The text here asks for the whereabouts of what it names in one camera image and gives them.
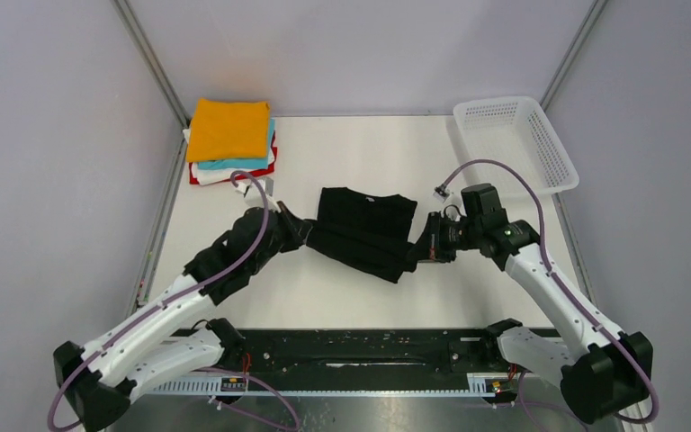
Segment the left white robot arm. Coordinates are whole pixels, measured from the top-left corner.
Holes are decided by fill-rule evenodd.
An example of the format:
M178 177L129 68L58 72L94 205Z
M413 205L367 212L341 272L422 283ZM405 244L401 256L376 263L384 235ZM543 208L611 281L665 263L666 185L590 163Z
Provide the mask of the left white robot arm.
M83 345L58 346L53 360L59 393L80 425L101 431L142 394L193 370L242 366L245 339L226 319L212 319L173 345L161 343L248 286L271 258L303 246L311 228L282 202L269 210L250 208L147 307Z

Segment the black t-shirt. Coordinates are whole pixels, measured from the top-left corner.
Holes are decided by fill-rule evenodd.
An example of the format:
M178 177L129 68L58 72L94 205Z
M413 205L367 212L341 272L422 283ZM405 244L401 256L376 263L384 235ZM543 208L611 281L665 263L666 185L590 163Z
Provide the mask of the black t-shirt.
M362 273L397 283L413 273L408 241L417 202L400 194L375 196L324 187L306 246Z

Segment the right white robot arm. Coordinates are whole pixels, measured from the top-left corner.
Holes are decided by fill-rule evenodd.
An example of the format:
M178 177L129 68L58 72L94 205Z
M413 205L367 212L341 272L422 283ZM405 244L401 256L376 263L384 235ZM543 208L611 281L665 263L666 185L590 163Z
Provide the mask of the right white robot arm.
M541 229L510 220L491 184L464 188L462 205L460 216L427 215L411 258L451 263L460 251L480 252L525 290L561 337L555 343L513 320L500 321L489 327L495 358L557 387L572 414L588 424L654 402L651 342L623 330L566 279Z

